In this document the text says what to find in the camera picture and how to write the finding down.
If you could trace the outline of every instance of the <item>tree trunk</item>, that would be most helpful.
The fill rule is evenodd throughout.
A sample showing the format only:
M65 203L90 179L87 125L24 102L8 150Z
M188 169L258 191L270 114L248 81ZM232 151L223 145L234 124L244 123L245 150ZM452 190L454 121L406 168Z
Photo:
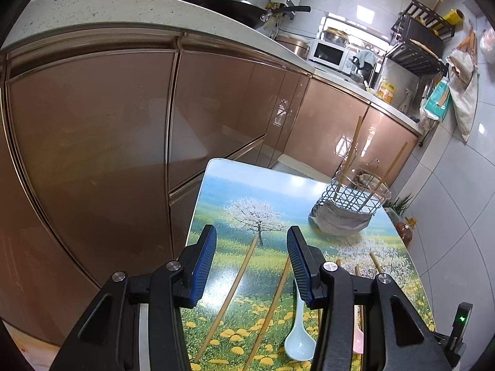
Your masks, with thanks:
M263 247L263 239L261 238L261 225L258 223L258 241L259 245Z

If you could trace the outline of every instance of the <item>white speckled countertop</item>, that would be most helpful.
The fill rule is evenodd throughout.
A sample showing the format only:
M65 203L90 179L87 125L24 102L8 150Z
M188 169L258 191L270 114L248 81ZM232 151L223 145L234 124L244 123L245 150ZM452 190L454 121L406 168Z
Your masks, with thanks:
M299 68L351 90L372 105L389 112L417 133L410 118L358 86L325 71L265 35L233 19L181 0L32 0L14 24L2 49L14 43L66 27L95 23L144 23L203 32L229 39L285 60Z

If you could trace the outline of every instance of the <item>metal screw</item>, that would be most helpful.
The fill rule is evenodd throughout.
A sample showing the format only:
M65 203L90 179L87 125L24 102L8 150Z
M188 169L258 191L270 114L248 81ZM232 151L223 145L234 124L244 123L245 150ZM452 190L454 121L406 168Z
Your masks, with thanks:
M335 272L338 268L338 265L335 262L325 262L323 264L323 268L328 272Z
M181 267L181 263L179 261L170 261L167 263L167 269L169 271L176 271Z
M389 284L392 281L392 276L390 276L388 274L379 274L378 280L380 282L382 282L383 284Z
M125 273L122 271L117 271L112 275L112 280L114 282L121 282L125 279Z

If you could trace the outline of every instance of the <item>yellow container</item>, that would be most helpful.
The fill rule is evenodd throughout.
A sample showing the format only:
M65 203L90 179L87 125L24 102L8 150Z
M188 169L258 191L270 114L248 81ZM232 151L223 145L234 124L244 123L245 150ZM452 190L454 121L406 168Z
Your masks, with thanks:
M459 25L464 22L464 14L461 10L451 10L448 14L444 15L444 19L451 25Z
M395 85L388 82L386 79L380 84L377 96L388 104L392 103L395 94Z

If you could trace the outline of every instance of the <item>frying pan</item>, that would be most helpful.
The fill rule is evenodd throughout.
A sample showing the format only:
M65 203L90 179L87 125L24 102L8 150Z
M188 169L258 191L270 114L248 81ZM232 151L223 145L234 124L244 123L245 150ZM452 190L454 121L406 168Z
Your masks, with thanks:
M262 27L274 14L284 12L311 12L311 7L307 5L264 10L251 4L248 0L209 0L203 4L203 7L235 19L253 29Z

